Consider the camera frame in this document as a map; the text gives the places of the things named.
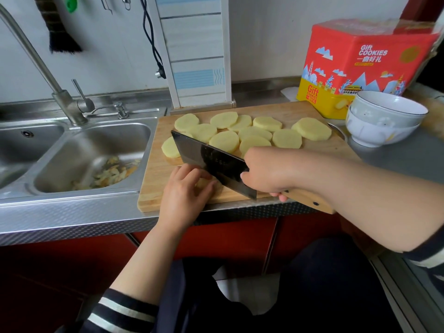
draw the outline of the black brush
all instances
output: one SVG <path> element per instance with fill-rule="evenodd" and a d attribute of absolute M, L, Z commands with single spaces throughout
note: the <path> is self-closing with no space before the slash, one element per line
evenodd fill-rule
<path fill-rule="evenodd" d="M 57 6 L 53 0 L 34 0 L 39 9 L 46 27 L 49 30 L 49 50 L 55 52 L 69 52 L 75 54 L 81 52 L 81 47 L 66 32 Z"/>

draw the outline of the white bowl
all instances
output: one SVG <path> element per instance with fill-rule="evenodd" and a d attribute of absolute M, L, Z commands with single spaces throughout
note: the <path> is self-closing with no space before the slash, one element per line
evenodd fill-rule
<path fill-rule="evenodd" d="M 350 109 L 347 112 L 345 125 L 352 135 L 352 139 L 366 147 L 394 144 L 407 138 L 419 126 L 419 124 L 412 127 L 377 126 L 363 122 Z"/>
<path fill-rule="evenodd" d="M 376 91 L 359 91 L 349 110 L 364 122 L 389 127 L 414 127 L 428 112 L 413 100 Z"/>

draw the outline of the dark sleeve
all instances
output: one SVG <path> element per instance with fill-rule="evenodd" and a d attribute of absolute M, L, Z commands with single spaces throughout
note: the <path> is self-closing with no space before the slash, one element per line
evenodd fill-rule
<path fill-rule="evenodd" d="M 108 289 L 80 333 L 151 332 L 159 307 Z"/>
<path fill-rule="evenodd" d="M 444 295 L 444 225 L 416 249 L 404 252 L 404 257 L 424 268 Z"/>

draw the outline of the forearm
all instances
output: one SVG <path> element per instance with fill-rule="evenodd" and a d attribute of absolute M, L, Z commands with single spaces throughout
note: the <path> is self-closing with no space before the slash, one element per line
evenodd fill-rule
<path fill-rule="evenodd" d="M 158 305 L 181 234 L 161 227 L 148 233 L 110 286 L 127 296 Z"/>
<path fill-rule="evenodd" d="M 410 251 L 444 223 L 443 185 L 302 150 L 293 167 L 295 186 L 323 196 L 389 249 Z"/>

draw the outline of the faucet handle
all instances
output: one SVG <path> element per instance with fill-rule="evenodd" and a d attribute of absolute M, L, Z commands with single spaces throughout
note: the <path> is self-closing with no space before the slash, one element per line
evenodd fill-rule
<path fill-rule="evenodd" d="M 81 102 L 80 100 L 77 101 L 77 107 L 79 108 L 79 110 L 84 112 L 84 113 L 92 112 L 94 110 L 94 107 L 95 107 L 94 103 L 92 102 L 92 100 L 85 97 L 85 95 L 83 94 L 82 89 L 80 88 L 79 83 L 77 83 L 77 80 L 71 79 L 71 81 L 74 84 L 75 89 L 77 90 L 77 92 L 79 93 L 79 95 L 83 99 L 83 102 Z"/>

